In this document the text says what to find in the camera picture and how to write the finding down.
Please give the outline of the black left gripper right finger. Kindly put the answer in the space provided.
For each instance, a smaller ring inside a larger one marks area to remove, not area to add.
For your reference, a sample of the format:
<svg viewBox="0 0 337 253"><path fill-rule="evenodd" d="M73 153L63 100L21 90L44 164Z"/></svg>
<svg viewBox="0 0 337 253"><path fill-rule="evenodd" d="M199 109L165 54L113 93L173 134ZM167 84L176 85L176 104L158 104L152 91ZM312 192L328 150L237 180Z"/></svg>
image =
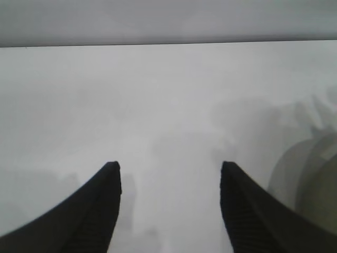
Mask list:
<svg viewBox="0 0 337 253"><path fill-rule="evenodd" d="M234 162L222 163L220 207L234 252L336 252L336 235L276 200Z"/></svg>

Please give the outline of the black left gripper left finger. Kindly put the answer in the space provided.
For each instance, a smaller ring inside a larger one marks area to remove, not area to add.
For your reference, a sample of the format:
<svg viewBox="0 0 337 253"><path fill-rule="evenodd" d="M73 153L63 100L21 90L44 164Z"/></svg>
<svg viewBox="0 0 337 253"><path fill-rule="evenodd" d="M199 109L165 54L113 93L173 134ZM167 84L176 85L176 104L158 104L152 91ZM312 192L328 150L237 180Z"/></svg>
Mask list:
<svg viewBox="0 0 337 253"><path fill-rule="evenodd" d="M1 252L107 252L121 194L120 165L108 162L60 204L1 236Z"/></svg>

